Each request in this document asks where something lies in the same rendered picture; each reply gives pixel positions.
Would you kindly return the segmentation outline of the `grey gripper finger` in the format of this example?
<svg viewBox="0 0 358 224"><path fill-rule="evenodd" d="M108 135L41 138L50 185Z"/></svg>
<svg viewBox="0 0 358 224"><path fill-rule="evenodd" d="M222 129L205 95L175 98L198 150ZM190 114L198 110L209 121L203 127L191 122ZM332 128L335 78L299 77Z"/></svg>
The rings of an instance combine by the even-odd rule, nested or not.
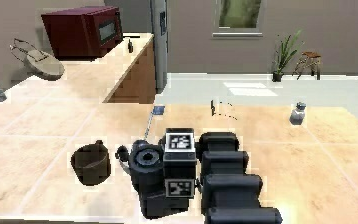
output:
<svg viewBox="0 0 358 224"><path fill-rule="evenodd" d="M129 152L128 152L128 149L124 145L121 145L118 147L118 149L115 153L115 158L118 160L123 171L126 174L130 174L130 168L128 165Z"/></svg>

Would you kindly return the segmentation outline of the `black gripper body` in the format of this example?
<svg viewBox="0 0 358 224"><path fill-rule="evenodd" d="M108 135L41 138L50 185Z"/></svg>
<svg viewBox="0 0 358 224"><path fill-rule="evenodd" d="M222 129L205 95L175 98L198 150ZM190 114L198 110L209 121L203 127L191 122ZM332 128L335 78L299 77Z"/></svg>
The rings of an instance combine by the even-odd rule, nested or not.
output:
<svg viewBox="0 0 358 224"><path fill-rule="evenodd" d="M163 149L159 145L149 144L146 140L135 141L128 165L132 186L138 192L141 212L146 219L158 219L188 210L188 199L166 196Z"/></svg>

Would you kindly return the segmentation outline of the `brown round pot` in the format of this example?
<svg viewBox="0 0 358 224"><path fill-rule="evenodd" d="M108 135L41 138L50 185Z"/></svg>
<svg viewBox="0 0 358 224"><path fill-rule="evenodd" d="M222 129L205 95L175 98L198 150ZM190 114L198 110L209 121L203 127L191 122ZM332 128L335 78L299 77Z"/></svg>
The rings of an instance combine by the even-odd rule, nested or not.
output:
<svg viewBox="0 0 358 224"><path fill-rule="evenodd" d="M95 186L111 175L109 150L102 140L78 148L71 156L70 164L80 183Z"/></svg>

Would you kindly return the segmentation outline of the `wooden kitchen counter cabinet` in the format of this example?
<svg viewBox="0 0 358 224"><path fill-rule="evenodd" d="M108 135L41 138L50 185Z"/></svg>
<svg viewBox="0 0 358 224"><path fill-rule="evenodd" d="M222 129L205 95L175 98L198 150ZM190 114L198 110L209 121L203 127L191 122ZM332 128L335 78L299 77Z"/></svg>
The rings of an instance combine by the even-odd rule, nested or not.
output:
<svg viewBox="0 0 358 224"><path fill-rule="evenodd" d="M114 88L104 98L104 103L152 104L156 95L154 35L142 33L127 38L133 44L133 52L124 44L130 65L116 79Z"/></svg>

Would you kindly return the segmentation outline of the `grey fridge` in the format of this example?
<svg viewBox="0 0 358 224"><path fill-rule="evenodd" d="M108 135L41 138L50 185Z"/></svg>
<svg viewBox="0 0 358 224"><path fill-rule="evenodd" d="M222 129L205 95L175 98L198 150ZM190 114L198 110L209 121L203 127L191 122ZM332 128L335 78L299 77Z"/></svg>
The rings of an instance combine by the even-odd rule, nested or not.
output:
<svg viewBox="0 0 358 224"><path fill-rule="evenodd" d="M167 84L167 0L150 0L151 22L154 35L156 88L162 93Z"/></svg>

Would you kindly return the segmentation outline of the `grey flat round pan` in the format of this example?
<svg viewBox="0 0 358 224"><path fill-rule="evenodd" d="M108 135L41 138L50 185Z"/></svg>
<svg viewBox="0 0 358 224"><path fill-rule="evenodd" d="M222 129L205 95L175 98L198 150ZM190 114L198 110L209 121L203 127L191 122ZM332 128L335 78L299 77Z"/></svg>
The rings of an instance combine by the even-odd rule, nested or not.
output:
<svg viewBox="0 0 358 224"><path fill-rule="evenodd" d="M29 72L47 81L57 81L65 72L64 65L53 55L36 48L28 41L13 39L11 54L29 69Z"/></svg>

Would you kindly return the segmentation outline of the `dark red microwave oven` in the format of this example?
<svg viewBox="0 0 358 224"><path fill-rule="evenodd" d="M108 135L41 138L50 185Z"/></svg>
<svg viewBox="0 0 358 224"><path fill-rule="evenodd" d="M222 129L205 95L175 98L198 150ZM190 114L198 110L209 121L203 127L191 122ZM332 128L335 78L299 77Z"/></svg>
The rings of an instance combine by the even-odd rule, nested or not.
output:
<svg viewBox="0 0 358 224"><path fill-rule="evenodd" d="M118 7L85 6L45 13L41 18L59 60L100 58L123 41Z"/></svg>

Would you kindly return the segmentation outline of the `glass shaker with grey cap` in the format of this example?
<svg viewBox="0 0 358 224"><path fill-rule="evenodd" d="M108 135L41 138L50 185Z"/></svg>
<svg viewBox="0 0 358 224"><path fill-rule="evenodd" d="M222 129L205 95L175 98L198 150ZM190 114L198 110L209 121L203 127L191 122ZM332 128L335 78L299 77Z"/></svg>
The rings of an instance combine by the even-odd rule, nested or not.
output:
<svg viewBox="0 0 358 224"><path fill-rule="evenodd" d="M298 102L296 107L292 110L289 121L293 125L301 125L305 118L305 108L306 104L303 102Z"/></svg>

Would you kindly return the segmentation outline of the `green house plant in pot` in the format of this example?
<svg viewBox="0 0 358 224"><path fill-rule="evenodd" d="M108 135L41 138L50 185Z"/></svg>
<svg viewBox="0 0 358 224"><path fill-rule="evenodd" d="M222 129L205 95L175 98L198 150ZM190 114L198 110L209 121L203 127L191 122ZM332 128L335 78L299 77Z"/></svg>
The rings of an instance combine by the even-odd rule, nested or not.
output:
<svg viewBox="0 0 358 224"><path fill-rule="evenodd" d="M304 44L304 42L297 43L301 33L302 30L299 29L294 34L282 38L276 45L272 69L273 82L282 81L285 68Z"/></svg>

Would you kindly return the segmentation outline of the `brown wooden stool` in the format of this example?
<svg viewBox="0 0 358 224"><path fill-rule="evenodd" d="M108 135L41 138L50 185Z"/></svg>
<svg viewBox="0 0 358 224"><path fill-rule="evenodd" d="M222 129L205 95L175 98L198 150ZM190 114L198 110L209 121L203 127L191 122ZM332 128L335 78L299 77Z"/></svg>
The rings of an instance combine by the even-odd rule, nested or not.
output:
<svg viewBox="0 0 358 224"><path fill-rule="evenodd" d="M317 80L321 79L321 55L317 52L303 52L299 58L292 75L297 80L303 75L305 69L310 70L310 75Z"/></svg>

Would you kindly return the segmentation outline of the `window with grey frame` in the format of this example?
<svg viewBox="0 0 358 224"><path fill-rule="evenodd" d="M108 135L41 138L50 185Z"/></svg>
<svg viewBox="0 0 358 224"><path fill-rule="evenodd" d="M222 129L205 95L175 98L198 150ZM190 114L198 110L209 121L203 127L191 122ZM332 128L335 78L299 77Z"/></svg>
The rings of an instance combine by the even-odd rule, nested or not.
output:
<svg viewBox="0 0 358 224"><path fill-rule="evenodd" d="M212 36L261 37L266 3L267 0L215 0Z"/></svg>

